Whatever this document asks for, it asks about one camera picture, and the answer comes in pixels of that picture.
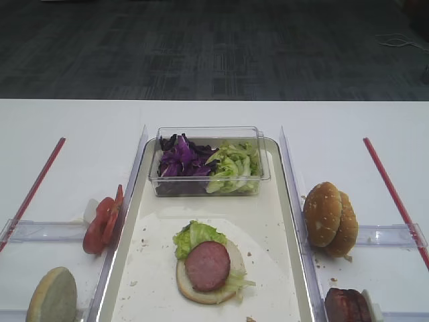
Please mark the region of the lettuce leaf on bun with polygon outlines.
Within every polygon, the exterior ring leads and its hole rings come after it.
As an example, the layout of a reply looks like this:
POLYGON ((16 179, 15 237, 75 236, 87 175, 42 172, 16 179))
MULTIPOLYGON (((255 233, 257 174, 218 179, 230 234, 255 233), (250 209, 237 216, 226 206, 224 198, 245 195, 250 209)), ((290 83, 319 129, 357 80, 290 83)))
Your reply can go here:
MULTIPOLYGON (((176 245, 175 256, 177 262, 178 260, 186 258, 188 254, 202 242, 214 241, 225 245, 227 240, 229 239, 226 235, 217 231, 215 227, 192 220, 173 237, 173 242, 176 245)), ((235 297, 241 296, 241 292, 245 287, 243 287, 235 297)))

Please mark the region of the round meat slice on bun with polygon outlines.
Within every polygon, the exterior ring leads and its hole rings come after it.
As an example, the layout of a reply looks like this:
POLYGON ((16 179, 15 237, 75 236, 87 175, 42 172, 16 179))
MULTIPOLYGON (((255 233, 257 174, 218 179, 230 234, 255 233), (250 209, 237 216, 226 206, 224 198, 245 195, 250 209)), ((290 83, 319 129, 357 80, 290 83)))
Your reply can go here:
POLYGON ((185 260, 185 271, 194 290, 210 292, 223 287, 229 276, 231 259, 226 247, 215 241, 196 246, 185 260))

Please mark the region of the white pusher behind patties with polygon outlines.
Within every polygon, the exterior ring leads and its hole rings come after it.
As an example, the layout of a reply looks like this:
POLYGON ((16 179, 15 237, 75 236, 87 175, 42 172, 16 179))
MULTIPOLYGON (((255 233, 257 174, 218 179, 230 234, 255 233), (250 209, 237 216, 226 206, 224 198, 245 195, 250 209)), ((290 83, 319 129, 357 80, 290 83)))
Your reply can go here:
POLYGON ((368 290, 363 289, 361 294, 365 298, 365 301, 368 306, 369 314, 371 316, 372 322, 384 322, 383 314, 381 312, 381 308, 377 303, 374 303, 371 300, 368 290))

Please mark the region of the clear plastic salad container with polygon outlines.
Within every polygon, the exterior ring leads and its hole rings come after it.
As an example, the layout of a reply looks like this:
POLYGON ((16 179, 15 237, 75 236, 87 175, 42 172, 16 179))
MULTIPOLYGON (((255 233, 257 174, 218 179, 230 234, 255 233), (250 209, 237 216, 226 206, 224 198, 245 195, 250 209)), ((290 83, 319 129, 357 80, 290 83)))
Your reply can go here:
POLYGON ((256 195, 270 178, 254 126, 161 127, 148 179, 159 197, 256 195))

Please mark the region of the purple cabbage pile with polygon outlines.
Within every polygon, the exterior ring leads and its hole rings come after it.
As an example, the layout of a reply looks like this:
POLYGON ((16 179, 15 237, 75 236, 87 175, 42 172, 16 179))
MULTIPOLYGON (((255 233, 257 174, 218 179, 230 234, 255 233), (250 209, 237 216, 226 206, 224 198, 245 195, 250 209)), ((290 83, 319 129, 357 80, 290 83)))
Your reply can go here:
POLYGON ((163 155, 158 166, 158 176, 165 178, 159 183, 156 193, 159 196, 203 195, 208 184, 206 180, 172 181, 172 177, 203 177, 210 176, 217 169, 218 161, 208 159, 217 149, 210 145, 197 145, 185 134, 160 138, 163 155))

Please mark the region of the bottom bun on tray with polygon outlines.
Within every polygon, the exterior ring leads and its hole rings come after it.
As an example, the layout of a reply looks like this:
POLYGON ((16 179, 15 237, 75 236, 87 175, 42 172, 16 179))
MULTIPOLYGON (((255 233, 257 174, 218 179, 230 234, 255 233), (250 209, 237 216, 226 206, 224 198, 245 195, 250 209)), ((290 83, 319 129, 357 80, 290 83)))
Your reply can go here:
POLYGON ((231 259, 231 269, 227 281, 223 287, 210 292, 198 292, 193 289, 191 282, 185 271, 185 260, 178 260, 176 265, 176 282, 179 291, 194 302, 206 305, 214 305, 225 302, 238 295, 245 286, 253 286, 255 283, 246 280, 246 269, 243 257, 238 247, 230 240, 224 245, 231 259))

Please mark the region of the front sesame bun top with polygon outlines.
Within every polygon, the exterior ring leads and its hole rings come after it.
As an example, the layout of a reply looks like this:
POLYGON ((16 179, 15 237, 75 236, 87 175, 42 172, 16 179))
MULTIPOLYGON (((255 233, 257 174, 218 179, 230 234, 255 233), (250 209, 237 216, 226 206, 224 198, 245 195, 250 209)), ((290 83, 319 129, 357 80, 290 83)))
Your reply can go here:
POLYGON ((313 246, 325 247, 334 239, 342 208, 339 190, 330 182, 317 184, 308 193, 304 202, 304 220, 313 246))

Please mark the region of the white pusher behind tomatoes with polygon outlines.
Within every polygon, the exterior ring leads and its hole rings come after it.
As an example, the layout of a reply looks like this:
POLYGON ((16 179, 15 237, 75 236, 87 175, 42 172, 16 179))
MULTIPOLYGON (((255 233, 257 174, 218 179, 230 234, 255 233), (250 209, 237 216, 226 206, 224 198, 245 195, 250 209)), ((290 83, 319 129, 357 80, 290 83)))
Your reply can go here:
POLYGON ((89 226, 96 217, 96 210, 98 205, 99 205, 99 202, 97 200, 90 199, 86 205, 86 208, 84 210, 82 217, 73 219, 71 223, 77 223, 77 224, 89 226))

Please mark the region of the right red strip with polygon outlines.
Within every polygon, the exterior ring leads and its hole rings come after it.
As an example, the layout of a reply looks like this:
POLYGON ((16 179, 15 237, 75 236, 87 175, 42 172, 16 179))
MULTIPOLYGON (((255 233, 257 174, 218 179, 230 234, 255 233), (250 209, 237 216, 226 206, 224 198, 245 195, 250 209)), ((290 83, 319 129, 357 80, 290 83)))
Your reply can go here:
POLYGON ((398 195, 387 171, 385 170, 385 167, 383 166, 381 160, 379 159, 379 156, 377 155, 377 152, 375 151, 375 148, 373 147, 371 141, 369 138, 363 138, 363 142, 365 144, 366 149, 368 150, 379 174, 381 175, 386 188, 388 189, 402 219, 403 222, 408 226, 408 229, 410 231, 410 234, 412 238, 415 241, 415 244, 417 245, 418 251, 420 253, 420 256, 422 257, 426 267, 428 268, 428 250, 426 246, 424 246, 423 243, 423 234, 418 232, 417 225, 412 222, 412 218, 408 214, 407 209, 405 208, 400 196, 398 195))

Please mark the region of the red strip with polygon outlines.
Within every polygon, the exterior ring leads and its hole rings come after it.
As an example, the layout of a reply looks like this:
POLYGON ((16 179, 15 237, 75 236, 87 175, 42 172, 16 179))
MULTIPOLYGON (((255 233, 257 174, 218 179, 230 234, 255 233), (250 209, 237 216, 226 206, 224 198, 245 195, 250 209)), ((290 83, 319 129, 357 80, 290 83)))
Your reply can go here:
POLYGON ((417 245, 418 251, 420 253, 420 256, 422 257, 426 267, 428 268, 428 250, 426 246, 424 246, 423 243, 423 234, 418 232, 417 225, 412 222, 412 218, 408 214, 407 209, 405 208, 400 196, 398 195, 387 171, 385 170, 385 167, 383 166, 381 160, 379 159, 379 156, 377 155, 377 152, 375 151, 375 148, 373 147, 371 141, 369 138, 363 138, 363 142, 365 144, 366 149, 368 150, 379 174, 381 175, 386 188, 388 189, 402 219, 403 222, 408 226, 408 229, 410 231, 410 234, 412 238, 415 241, 415 244, 417 245))
POLYGON ((17 224, 20 222, 21 218, 23 217, 23 214, 25 213, 26 209, 28 208, 29 204, 31 203, 34 195, 36 194, 39 186, 41 185, 43 179, 45 178, 46 174, 48 173, 49 169, 51 168, 53 162, 55 161, 57 155, 60 153, 60 150, 62 149, 62 146, 64 145, 66 141, 66 138, 62 137, 58 140, 58 143, 56 144, 55 148, 52 150, 52 153, 50 154, 49 158, 47 159, 46 163, 44 164, 44 167, 38 174, 38 177, 36 178, 35 182, 32 184, 31 189, 25 196, 25 199, 23 200, 21 206, 19 207, 17 213, 11 219, 10 223, 5 226, 7 229, 6 232, 1 237, 1 247, 0 250, 3 251, 4 247, 7 245, 7 242, 9 241, 9 238, 11 237, 11 234, 13 233, 14 229, 16 228, 17 224))

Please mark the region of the left red strip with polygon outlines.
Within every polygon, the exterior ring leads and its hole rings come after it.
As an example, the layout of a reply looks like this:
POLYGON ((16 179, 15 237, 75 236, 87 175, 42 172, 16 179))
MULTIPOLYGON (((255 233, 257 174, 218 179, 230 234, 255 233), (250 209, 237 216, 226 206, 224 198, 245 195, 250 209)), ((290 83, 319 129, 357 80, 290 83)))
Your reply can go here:
POLYGON ((41 185, 43 179, 45 178, 46 174, 48 173, 49 169, 51 168, 53 162, 55 161, 57 155, 60 153, 60 150, 62 149, 62 146, 64 145, 66 141, 66 138, 62 137, 58 140, 58 143, 56 144, 55 148, 52 150, 52 153, 50 154, 49 158, 47 159, 46 163, 44 164, 44 167, 38 174, 38 177, 36 178, 35 182, 32 184, 31 189, 25 196, 25 199, 23 200, 21 206, 19 207, 17 213, 11 219, 10 223, 5 226, 7 229, 6 232, 1 237, 1 247, 0 250, 3 251, 4 247, 7 245, 7 242, 9 241, 9 238, 11 237, 11 234, 13 233, 14 229, 16 228, 17 224, 20 222, 21 218, 23 217, 23 214, 25 213, 26 209, 28 208, 29 204, 31 203, 34 195, 36 194, 39 186, 41 185))

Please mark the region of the pale bun half left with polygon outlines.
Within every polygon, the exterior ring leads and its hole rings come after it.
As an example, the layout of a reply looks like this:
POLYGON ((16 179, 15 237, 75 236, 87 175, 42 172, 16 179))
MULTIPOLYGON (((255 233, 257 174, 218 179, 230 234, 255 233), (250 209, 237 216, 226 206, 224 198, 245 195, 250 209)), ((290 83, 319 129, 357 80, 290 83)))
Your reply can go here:
POLYGON ((27 322, 74 321, 76 316, 76 282, 65 267, 51 269, 39 282, 31 298, 27 322))

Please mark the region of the right clear rail holder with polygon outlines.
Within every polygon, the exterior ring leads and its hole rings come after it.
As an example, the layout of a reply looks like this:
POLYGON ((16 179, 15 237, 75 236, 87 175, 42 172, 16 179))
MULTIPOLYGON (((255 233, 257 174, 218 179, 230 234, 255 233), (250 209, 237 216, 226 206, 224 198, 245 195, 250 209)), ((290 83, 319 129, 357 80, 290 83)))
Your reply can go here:
POLYGON ((426 248, 428 242, 417 223, 360 225, 357 247, 426 248))

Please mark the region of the clear rail holder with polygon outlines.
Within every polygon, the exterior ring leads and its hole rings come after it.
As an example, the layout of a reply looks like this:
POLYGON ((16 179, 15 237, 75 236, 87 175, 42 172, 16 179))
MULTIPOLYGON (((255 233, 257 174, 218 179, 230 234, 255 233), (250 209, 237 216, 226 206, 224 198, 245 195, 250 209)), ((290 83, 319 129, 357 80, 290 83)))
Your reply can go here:
POLYGON ((428 242, 417 223, 360 225, 357 247, 426 248, 428 242))
POLYGON ((82 242, 86 225, 81 222, 40 222, 10 219, 1 231, 1 244, 22 242, 82 242))

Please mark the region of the left clear rail holder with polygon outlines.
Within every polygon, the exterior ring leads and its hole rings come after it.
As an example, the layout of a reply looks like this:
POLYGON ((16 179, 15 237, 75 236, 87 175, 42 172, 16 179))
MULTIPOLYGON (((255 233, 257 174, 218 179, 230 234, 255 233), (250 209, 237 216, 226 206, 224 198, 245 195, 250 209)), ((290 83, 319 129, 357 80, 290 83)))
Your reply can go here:
POLYGON ((81 222, 40 222, 10 219, 1 231, 1 244, 22 242, 82 242, 86 225, 81 222))

